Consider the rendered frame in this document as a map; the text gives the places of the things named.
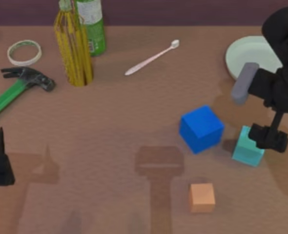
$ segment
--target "yellow pencil bundle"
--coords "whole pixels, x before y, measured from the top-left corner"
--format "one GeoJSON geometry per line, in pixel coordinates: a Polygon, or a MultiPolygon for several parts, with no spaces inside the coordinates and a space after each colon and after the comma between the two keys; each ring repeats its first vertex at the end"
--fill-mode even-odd
{"type": "Polygon", "coordinates": [[[55,19],[54,31],[69,82],[85,86],[93,80],[93,69],[88,48],[86,27],[70,0],[60,0],[60,11],[55,19]]]}

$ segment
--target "plate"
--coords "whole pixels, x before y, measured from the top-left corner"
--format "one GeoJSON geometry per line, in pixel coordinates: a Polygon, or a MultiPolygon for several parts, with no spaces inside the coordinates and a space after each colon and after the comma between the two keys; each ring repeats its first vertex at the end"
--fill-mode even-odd
{"type": "Polygon", "coordinates": [[[237,79],[247,62],[258,63],[260,68],[275,73],[282,63],[263,36],[249,36],[236,40],[226,51],[226,66],[237,79]]]}

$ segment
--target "white ring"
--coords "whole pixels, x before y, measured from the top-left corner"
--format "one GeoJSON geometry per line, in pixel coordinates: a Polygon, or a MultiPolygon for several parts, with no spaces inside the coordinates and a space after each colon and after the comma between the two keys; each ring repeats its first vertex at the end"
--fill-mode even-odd
{"type": "Polygon", "coordinates": [[[31,64],[36,63],[42,56],[42,50],[41,50],[41,46],[33,41],[33,40],[21,40],[16,42],[15,44],[13,44],[11,47],[8,48],[7,50],[7,57],[9,59],[9,61],[11,62],[11,64],[15,65],[15,66],[19,66],[19,67],[26,67],[26,66],[30,66],[31,64]],[[27,60],[27,61],[15,61],[12,58],[12,54],[13,52],[18,49],[21,46],[24,45],[32,45],[35,46],[38,49],[38,54],[31,60],[27,60]]]}

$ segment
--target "bottle label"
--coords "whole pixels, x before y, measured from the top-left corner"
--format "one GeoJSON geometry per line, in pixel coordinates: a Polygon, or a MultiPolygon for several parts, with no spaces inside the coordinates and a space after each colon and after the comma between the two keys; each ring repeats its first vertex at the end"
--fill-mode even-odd
{"type": "Polygon", "coordinates": [[[92,0],[90,2],[78,1],[77,7],[78,13],[81,16],[81,24],[95,24],[99,22],[103,17],[101,0],[92,0]]]}

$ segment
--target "brown table surface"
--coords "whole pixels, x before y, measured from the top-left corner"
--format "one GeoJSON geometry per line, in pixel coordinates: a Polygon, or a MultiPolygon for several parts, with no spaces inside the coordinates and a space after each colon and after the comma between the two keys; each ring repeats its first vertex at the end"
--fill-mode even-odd
{"type": "MultiPolygon", "coordinates": [[[[58,84],[52,93],[29,90],[0,114],[17,180],[0,187],[0,234],[288,234],[288,149],[266,151],[257,168],[231,159],[243,125],[273,118],[260,99],[232,102],[224,62],[234,40],[260,28],[106,30],[108,50],[93,59],[95,80],[75,88],[52,27],[0,27],[0,68],[12,67],[11,44],[33,39],[43,57],[32,67],[58,84]],[[181,40],[178,49],[124,76],[173,39],[181,40]],[[204,104],[226,128],[218,146],[193,155],[179,121],[204,104]],[[141,169],[173,159],[182,168],[141,169]],[[214,184],[211,214],[189,211],[188,185],[198,182],[214,184]]],[[[13,82],[0,73],[0,93],[13,82]]],[[[288,132],[288,115],[281,129],[288,132]]]]}

